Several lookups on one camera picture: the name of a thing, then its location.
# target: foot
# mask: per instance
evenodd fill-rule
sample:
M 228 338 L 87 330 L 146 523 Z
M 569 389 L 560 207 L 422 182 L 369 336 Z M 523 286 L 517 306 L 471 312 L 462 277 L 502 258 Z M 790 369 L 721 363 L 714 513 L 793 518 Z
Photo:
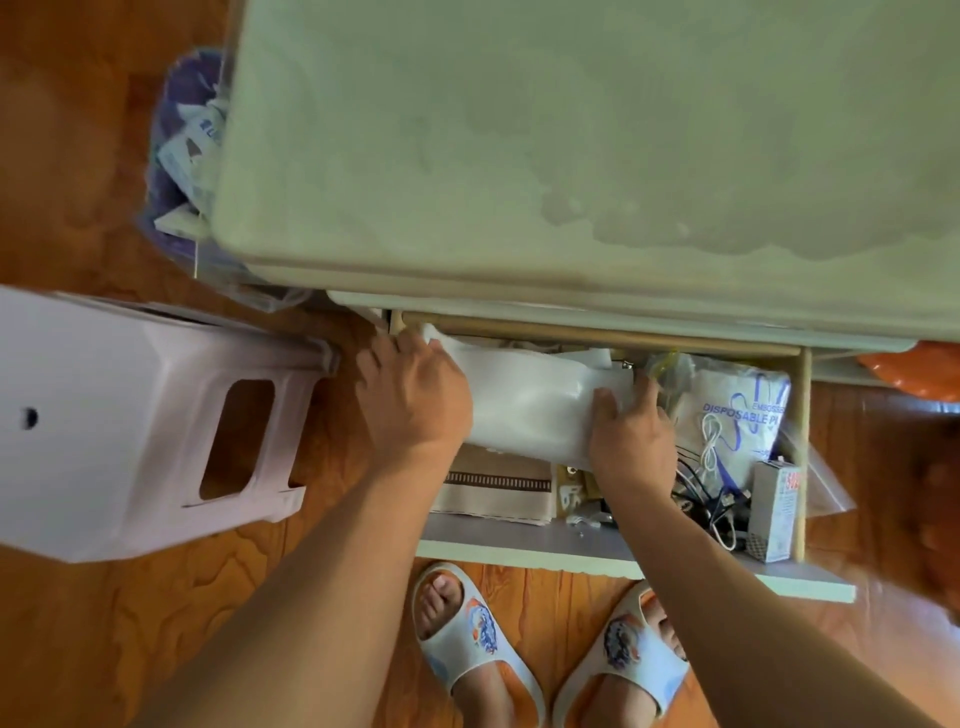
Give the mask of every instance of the foot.
M 464 587 L 448 573 L 438 573 L 420 590 L 414 607 L 417 637 L 427 640 L 453 619 L 464 602 Z M 453 702 L 464 728 L 505 728 L 514 724 L 514 701 L 496 663 L 475 667 L 453 685 Z
M 654 597 L 641 609 L 651 629 L 685 660 L 686 653 L 660 601 Z M 604 675 L 584 712 L 583 728 L 647 728 L 656 718 L 657 703 L 649 692 L 618 675 Z

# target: table top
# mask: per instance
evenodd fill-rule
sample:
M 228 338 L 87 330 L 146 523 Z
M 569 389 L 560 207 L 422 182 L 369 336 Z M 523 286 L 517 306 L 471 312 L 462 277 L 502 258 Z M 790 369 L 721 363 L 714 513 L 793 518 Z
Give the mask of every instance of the table top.
M 960 6 L 249 0 L 213 215 L 280 283 L 960 337 Z

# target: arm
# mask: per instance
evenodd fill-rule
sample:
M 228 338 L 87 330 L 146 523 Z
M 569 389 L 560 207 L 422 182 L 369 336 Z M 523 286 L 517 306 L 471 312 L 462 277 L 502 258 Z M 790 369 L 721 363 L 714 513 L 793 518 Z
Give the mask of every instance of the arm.
M 370 725 L 417 542 L 472 403 L 439 342 L 411 332 L 377 337 L 357 364 L 370 469 L 135 726 Z
M 670 497 L 673 427 L 640 375 L 635 407 L 594 394 L 590 460 L 620 531 L 725 726 L 935 726 L 774 595 Z

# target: forearm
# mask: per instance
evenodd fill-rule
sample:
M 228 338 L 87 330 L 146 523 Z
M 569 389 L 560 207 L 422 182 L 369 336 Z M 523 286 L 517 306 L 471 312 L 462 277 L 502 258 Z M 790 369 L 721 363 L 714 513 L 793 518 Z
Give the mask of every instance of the forearm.
M 620 530 L 721 725 L 935 725 L 667 498 L 608 490 Z
M 445 460 L 374 466 L 138 725 L 369 725 Z

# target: slipper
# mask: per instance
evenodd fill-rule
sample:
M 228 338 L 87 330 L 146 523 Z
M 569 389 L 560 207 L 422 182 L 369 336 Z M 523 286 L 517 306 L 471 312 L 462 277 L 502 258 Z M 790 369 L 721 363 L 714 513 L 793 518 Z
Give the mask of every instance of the slipper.
M 690 664 L 660 638 L 640 609 L 640 598 L 650 591 L 637 582 L 613 609 L 587 657 L 573 670 L 553 705 L 554 728 L 566 728 L 573 703 L 592 677 L 619 675 L 649 692 L 657 703 L 657 717 L 666 713 L 680 689 Z
M 464 589 L 464 601 L 457 614 L 450 618 L 437 634 L 426 640 L 417 637 L 430 669 L 444 684 L 446 691 L 450 692 L 454 683 L 475 667 L 492 662 L 499 663 L 507 690 L 514 699 L 516 725 L 534 728 L 535 720 L 539 728 L 546 721 L 546 705 L 540 684 L 507 642 L 486 600 L 463 570 L 447 562 L 429 566 L 420 575 L 413 589 L 410 598 L 411 614 L 416 613 L 421 588 L 432 582 L 439 573 L 445 573 L 460 581 Z M 536 707 L 536 717 L 532 710 L 523 710 L 524 707 L 534 707 L 529 706 L 531 701 Z

